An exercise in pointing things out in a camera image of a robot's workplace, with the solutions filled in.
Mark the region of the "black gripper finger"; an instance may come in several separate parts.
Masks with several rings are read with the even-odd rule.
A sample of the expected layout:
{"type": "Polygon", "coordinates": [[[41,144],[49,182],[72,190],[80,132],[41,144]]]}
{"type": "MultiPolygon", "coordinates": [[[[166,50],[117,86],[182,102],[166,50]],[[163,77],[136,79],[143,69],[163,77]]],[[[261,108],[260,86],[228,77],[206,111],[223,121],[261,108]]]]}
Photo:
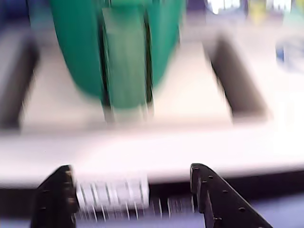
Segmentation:
{"type": "Polygon", "coordinates": [[[35,192],[31,228],[75,228],[78,199],[72,168],[63,165],[51,173],[35,192]]]}
{"type": "Polygon", "coordinates": [[[207,228],[272,227],[234,188],[204,164],[191,164],[190,188],[207,228]]]}

